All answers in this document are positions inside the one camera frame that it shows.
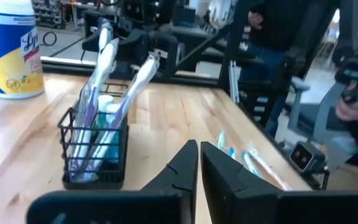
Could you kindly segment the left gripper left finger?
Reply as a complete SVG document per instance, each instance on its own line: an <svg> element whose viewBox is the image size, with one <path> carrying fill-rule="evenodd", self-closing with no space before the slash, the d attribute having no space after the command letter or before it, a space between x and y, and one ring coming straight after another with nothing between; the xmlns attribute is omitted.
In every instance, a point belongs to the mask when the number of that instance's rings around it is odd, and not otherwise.
<svg viewBox="0 0 358 224"><path fill-rule="evenodd" d="M26 224L194 224L197 175L189 140L143 189L50 192L31 203Z"/></svg>

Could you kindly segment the blue mouthwash bottle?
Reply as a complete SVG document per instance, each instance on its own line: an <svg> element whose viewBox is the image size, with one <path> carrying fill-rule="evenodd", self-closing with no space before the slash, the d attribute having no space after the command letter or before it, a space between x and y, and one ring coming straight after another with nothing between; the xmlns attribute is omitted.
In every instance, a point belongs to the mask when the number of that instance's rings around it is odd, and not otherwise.
<svg viewBox="0 0 358 224"><path fill-rule="evenodd" d="M111 95L99 95L98 96L98 114L96 118L96 127L102 128L106 122L106 116L108 115L107 106L114 103L114 97Z"/></svg>
<svg viewBox="0 0 358 224"><path fill-rule="evenodd" d="M114 114L119 109L118 104L110 104L107 106L107 112ZM109 146L108 150L105 153L105 158L107 158L107 161L112 164L117 164L119 161L119 133L116 133L111 143L113 143L113 146Z"/></svg>

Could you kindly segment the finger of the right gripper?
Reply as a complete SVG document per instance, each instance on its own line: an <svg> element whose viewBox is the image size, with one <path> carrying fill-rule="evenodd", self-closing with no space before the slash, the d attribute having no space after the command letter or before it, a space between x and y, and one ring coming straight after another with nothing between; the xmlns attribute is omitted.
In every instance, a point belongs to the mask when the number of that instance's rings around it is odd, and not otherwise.
<svg viewBox="0 0 358 224"><path fill-rule="evenodd" d="M132 63L132 47L135 38L133 33L130 32L126 38L121 37L118 47L118 70L130 70Z"/></svg>
<svg viewBox="0 0 358 224"><path fill-rule="evenodd" d="M135 64L141 66L149 56L149 35L145 30L135 30L137 40L135 42Z"/></svg>

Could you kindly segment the person's hand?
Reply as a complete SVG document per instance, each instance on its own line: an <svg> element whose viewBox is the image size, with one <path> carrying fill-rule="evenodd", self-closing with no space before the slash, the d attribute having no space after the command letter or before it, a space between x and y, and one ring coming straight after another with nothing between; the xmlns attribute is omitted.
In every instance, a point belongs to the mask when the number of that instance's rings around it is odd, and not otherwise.
<svg viewBox="0 0 358 224"><path fill-rule="evenodd" d="M254 29L261 30L263 20L264 20L264 17L256 12L248 13L249 24Z"/></svg>
<svg viewBox="0 0 358 224"><path fill-rule="evenodd" d="M348 105L340 98L336 106L336 115L343 121L358 121L358 101Z"/></svg>

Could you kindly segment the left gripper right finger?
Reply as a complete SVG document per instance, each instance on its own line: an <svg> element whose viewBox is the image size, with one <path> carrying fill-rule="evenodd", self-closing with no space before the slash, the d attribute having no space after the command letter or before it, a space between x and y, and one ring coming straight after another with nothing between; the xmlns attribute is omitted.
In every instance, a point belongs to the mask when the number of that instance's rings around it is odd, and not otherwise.
<svg viewBox="0 0 358 224"><path fill-rule="evenodd" d="M358 224L358 191L284 191L210 142L201 170L213 224Z"/></svg>

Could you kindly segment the Lysol wipes canister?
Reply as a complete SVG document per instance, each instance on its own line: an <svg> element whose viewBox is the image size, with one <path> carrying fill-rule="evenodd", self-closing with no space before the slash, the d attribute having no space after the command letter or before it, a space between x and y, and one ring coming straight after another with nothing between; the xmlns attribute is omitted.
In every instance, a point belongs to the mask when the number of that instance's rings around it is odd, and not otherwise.
<svg viewBox="0 0 358 224"><path fill-rule="evenodd" d="M0 98L30 98L44 90L31 0L0 0Z"/></svg>

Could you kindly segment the grey office chair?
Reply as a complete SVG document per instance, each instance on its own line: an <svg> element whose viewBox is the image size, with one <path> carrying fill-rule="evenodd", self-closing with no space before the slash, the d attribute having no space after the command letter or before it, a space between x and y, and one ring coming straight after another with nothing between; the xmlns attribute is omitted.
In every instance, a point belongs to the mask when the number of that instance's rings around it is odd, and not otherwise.
<svg viewBox="0 0 358 224"><path fill-rule="evenodd" d="M295 99L285 105L290 112L288 128L306 137L309 142L324 145L328 170L338 169L358 152L355 140L335 114L335 105L346 86L335 83L318 104L301 102L303 92L310 89L302 79L293 77L291 86L295 89Z"/></svg>

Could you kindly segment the purple toothbrush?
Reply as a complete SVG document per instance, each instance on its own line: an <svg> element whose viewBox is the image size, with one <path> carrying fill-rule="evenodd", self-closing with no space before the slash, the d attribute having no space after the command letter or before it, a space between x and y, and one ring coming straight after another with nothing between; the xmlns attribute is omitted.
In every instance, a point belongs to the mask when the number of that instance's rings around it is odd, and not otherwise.
<svg viewBox="0 0 358 224"><path fill-rule="evenodd" d="M95 141L97 145L91 148L90 160L85 163L84 171L78 176L77 181L91 182L98 178L96 171L101 167L102 162L105 159L107 160L105 153L109 146L113 146L113 143L111 143L113 136L119 132L131 104L153 78L158 66L158 59L153 55L149 55L129 85L121 103L118 104L119 109L114 114L108 113L106 116L106 122L102 127L103 130L99 131Z"/></svg>

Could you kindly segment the white toothbrush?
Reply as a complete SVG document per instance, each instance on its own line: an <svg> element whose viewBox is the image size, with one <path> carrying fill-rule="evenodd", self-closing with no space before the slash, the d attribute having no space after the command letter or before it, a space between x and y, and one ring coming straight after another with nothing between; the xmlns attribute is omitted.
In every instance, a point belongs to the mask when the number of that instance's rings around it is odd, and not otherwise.
<svg viewBox="0 0 358 224"><path fill-rule="evenodd" d="M101 52L98 55L95 69L81 90L74 122L76 129L71 140L73 145L70 156L72 159L68 163L71 181L78 178L80 168L85 164L85 157L90 149L93 120L98 112L100 87L113 68L118 44L119 39L113 39L105 41L99 46Z"/></svg>

